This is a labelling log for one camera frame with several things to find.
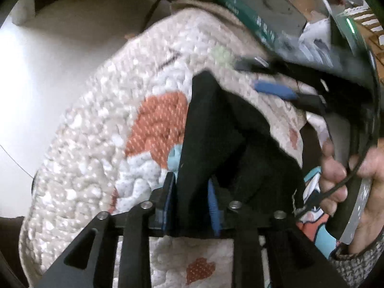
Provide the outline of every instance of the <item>green light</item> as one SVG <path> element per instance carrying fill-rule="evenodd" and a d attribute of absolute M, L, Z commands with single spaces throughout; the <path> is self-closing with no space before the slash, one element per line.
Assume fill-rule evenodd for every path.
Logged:
<path fill-rule="evenodd" d="M 349 18 L 347 18 L 347 23 L 348 23 L 350 29 L 352 30 L 352 33 L 355 33 L 355 29 L 353 29 L 352 23 L 351 23 L 351 21 L 349 20 Z"/>

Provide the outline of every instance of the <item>human hand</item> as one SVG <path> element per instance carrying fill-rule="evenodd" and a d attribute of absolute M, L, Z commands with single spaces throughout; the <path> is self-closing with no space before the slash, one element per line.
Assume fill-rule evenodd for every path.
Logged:
<path fill-rule="evenodd" d="M 322 175 L 319 180 L 321 192 L 326 192 L 343 180 L 346 169 L 341 163 L 334 160 L 334 147 L 330 140 L 323 145 Z M 349 160 L 349 167 L 352 170 L 357 164 L 357 156 Z M 379 236 L 384 226 L 384 151 L 380 148 L 369 149 L 366 158 L 360 166 L 357 175 L 361 178 L 372 178 L 372 187 L 369 198 L 362 213 L 360 222 L 356 229 L 352 243 L 348 246 L 350 254 L 360 253 L 367 248 Z M 329 198 L 320 203 L 322 210 L 334 215 L 339 202 L 345 201 L 348 190 L 346 186 L 341 187 Z"/>

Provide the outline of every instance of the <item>gray knit sleeve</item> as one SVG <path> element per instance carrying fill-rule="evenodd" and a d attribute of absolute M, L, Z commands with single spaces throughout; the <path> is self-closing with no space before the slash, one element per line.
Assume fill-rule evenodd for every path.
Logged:
<path fill-rule="evenodd" d="M 384 251 L 384 232 L 363 253 L 348 255 L 341 244 L 330 255 L 330 262 L 352 288 L 357 288 L 372 271 Z"/>

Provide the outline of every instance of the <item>metal screw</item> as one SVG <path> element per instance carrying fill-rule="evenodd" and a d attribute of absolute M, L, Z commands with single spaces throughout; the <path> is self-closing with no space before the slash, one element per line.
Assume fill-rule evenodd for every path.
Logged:
<path fill-rule="evenodd" d="M 152 208 L 152 206 L 153 206 L 153 203 L 150 201 L 144 201 L 141 203 L 141 207 L 143 209 L 150 209 L 150 208 Z"/>
<path fill-rule="evenodd" d="M 97 218 L 99 220 L 105 220 L 109 215 L 109 212 L 107 211 L 102 211 L 102 212 L 99 212 L 98 215 L 97 215 Z"/>
<path fill-rule="evenodd" d="M 237 200 L 231 201 L 231 202 L 229 203 L 229 207 L 230 207 L 231 209 L 240 209 L 241 206 L 242 206 L 241 202 L 240 202 L 240 201 L 237 201 Z"/>
<path fill-rule="evenodd" d="M 277 220 L 285 219 L 287 217 L 287 214 L 284 211 L 277 210 L 274 212 L 273 216 Z"/>

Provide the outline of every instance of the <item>person's wrist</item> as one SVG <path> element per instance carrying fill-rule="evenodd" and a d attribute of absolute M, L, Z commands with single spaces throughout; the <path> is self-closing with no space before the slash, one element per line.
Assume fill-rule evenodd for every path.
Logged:
<path fill-rule="evenodd" d="M 349 254 L 359 254 L 366 250 L 381 234 L 384 227 L 384 211 L 363 213 L 355 236 L 348 246 Z"/>

